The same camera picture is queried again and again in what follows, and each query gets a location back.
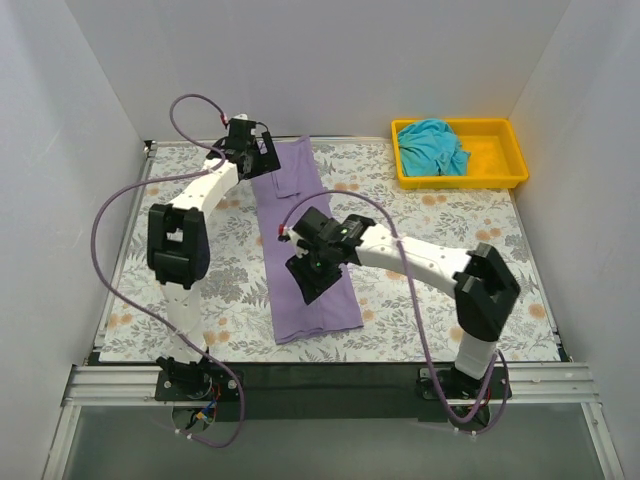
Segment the glass panel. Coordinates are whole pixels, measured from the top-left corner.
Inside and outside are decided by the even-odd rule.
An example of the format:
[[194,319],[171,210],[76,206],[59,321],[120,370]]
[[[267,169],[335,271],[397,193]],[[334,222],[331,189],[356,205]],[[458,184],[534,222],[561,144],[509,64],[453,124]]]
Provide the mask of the glass panel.
[[580,405],[510,405],[475,441],[409,419],[251,421],[221,451],[159,426],[170,417],[169,407],[84,407],[65,478],[603,478]]

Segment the gray leaf print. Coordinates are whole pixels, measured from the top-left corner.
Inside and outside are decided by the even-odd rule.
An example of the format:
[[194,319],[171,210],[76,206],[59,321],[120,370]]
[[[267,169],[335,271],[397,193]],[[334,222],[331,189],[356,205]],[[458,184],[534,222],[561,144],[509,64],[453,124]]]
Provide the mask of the gray leaf print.
[[461,209],[465,212],[479,212],[485,209],[483,205],[476,202],[450,202],[449,207]]
[[221,240],[233,238],[240,246],[243,246],[251,233],[251,220],[248,218],[230,217],[227,223],[220,229]]
[[321,359],[317,355],[309,352],[309,350],[304,351],[304,356],[298,357],[301,362],[320,362]]
[[240,259],[237,257],[212,257],[209,268],[222,268],[228,265],[235,265],[236,263],[240,263]]
[[318,152],[318,153],[332,153],[335,151],[336,147],[334,147],[333,145],[327,145],[327,144],[316,144],[313,145],[313,152]]
[[127,258],[133,261],[142,261],[147,257],[147,235],[136,233],[131,236]]
[[467,220],[462,215],[454,215],[449,212],[442,212],[438,217],[438,223],[436,223],[435,233],[438,235],[446,236],[452,234],[458,238],[458,240],[464,240],[469,226]]
[[224,270],[213,270],[202,285],[202,298],[220,297],[225,302],[237,302],[242,298],[241,283],[249,281],[244,268],[228,267]]
[[404,296],[397,296],[395,298],[395,300],[385,300],[382,303],[382,306],[384,308],[412,308],[413,307],[413,303],[411,302],[411,298],[410,297],[404,297]]
[[335,172],[336,169],[333,166],[333,163],[324,160],[322,162],[316,162],[318,165],[318,174],[321,177],[331,175],[332,172]]
[[242,297],[242,302],[258,307],[266,307],[269,305],[267,279],[262,277],[259,282],[254,283],[249,293],[246,293],[244,297]]
[[349,338],[344,346],[353,350],[371,349],[375,345],[384,344],[386,340],[380,335],[359,335],[355,338]]
[[529,252],[527,251],[527,246],[524,243],[522,235],[507,235],[504,239],[504,244],[507,247],[513,247],[511,249],[511,258],[515,261],[529,261]]
[[524,273],[520,272],[519,275],[515,275],[518,280],[518,284],[520,285],[520,301],[523,302],[525,300],[525,295],[528,293],[537,293],[540,291],[538,287],[538,283],[533,278],[531,274],[525,277]]

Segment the floral tablecloth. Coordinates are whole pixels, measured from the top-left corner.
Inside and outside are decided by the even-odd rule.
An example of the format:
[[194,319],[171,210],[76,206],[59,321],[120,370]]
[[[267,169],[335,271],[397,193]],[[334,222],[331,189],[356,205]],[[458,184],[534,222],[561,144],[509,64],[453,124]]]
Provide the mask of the floral tablecloth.
[[[158,149],[151,177],[201,168],[197,147]],[[387,143],[314,144],[327,188],[358,191],[382,203],[401,234],[451,247],[495,245],[514,272],[522,295],[507,322],[500,348],[511,361],[559,360],[538,279],[534,274],[511,198],[506,190],[405,191],[395,181],[393,152]],[[167,203],[184,182],[146,189],[119,288],[154,311],[165,312],[162,292],[146,265],[149,207]],[[381,220],[371,207],[348,196],[331,199],[342,219],[359,213]],[[202,288],[206,341],[220,360],[234,362],[402,362],[423,358],[403,275],[353,267],[351,278],[364,328],[276,345],[269,311],[255,198],[249,182],[230,191],[208,219],[211,266]],[[436,360],[455,358],[462,330],[451,298],[417,284],[425,329]],[[156,321],[116,300],[101,350],[102,361],[154,361],[166,348],[166,330]]]

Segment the orange flower print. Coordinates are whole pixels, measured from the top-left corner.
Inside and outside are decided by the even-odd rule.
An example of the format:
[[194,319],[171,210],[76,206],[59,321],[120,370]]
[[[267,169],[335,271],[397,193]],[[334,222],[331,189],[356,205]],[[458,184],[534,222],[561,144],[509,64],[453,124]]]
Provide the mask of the orange flower print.
[[481,242],[488,242],[491,239],[491,235],[489,235],[485,230],[478,230],[476,232],[476,238]]
[[436,204],[436,199],[433,198],[433,195],[423,195],[422,196],[422,203],[424,205],[427,205],[428,207],[432,207],[433,205]]
[[118,327],[119,323],[120,323],[120,317],[117,314],[112,313],[111,316],[109,317],[109,323],[107,324],[107,329],[114,330]]
[[401,273],[392,272],[391,270],[387,270],[384,272],[388,279],[390,280],[404,280],[405,276]]
[[456,343],[460,343],[460,340],[462,340],[463,333],[464,331],[460,327],[451,327],[449,329],[449,337],[451,338],[451,340],[453,340]]
[[547,317],[547,312],[539,303],[532,303],[529,305],[529,315],[537,320],[544,320]]
[[204,341],[209,347],[216,343],[216,332],[212,332],[211,330],[204,332]]

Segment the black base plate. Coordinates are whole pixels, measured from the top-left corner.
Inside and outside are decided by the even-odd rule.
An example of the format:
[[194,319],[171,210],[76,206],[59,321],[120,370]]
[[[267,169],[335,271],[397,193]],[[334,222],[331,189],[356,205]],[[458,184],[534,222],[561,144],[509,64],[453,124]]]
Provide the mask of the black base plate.
[[[440,372],[440,371],[445,371],[445,370],[449,370],[451,368],[451,365],[448,365],[446,367],[442,367],[440,365],[436,366],[436,372]],[[429,380],[431,378],[431,375],[429,374],[429,369],[427,369],[426,367],[421,368],[420,369],[420,379],[424,384],[425,380]],[[503,397],[504,395],[504,389],[505,389],[505,385],[502,383],[502,381],[505,379],[504,376],[504,367],[494,367],[493,369],[493,374],[491,375],[491,380],[489,380],[489,388],[487,389],[489,395],[491,396],[491,398],[493,400],[499,400]],[[433,388],[429,388],[429,389],[425,389],[422,388],[420,389],[420,387],[418,387],[419,389],[419,394],[422,396],[422,398],[424,398],[425,400],[439,400],[438,396],[436,395],[436,392],[433,390]],[[449,400],[469,400],[469,403],[473,403],[475,402],[476,398],[475,397],[467,397],[467,398],[456,398],[455,395],[451,395],[449,392],[445,391],[445,394],[447,395],[447,398]],[[511,398],[511,389],[509,389],[508,393],[507,393],[507,398]]]
[[[237,386],[231,388],[235,382],[230,383],[232,379],[228,373],[215,366],[212,366],[207,373],[211,377],[211,383],[215,388],[215,391],[218,392],[218,390],[220,390],[218,402],[238,402],[240,400],[240,394],[238,393]],[[235,371],[235,373],[242,382],[242,372]],[[210,401],[213,398],[213,393],[209,389],[209,392],[201,398],[191,398],[185,395],[184,392],[182,392],[176,385],[172,384],[169,381],[167,374],[161,371],[158,375],[158,381],[156,382],[156,393],[154,398],[158,402],[191,402],[195,400]]]
[[[424,363],[228,363],[242,378],[248,420],[413,418],[446,422],[440,401],[417,391]],[[450,369],[451,363],[437,363]],[[235,422],[239,415],[237,389],[216,369],[222,385],[217,422]],[[496,367],[491,379],[492,398],[504,392],[504,371]],[[175,387],[164,387],[160,374],[156,400],[193,401]]]

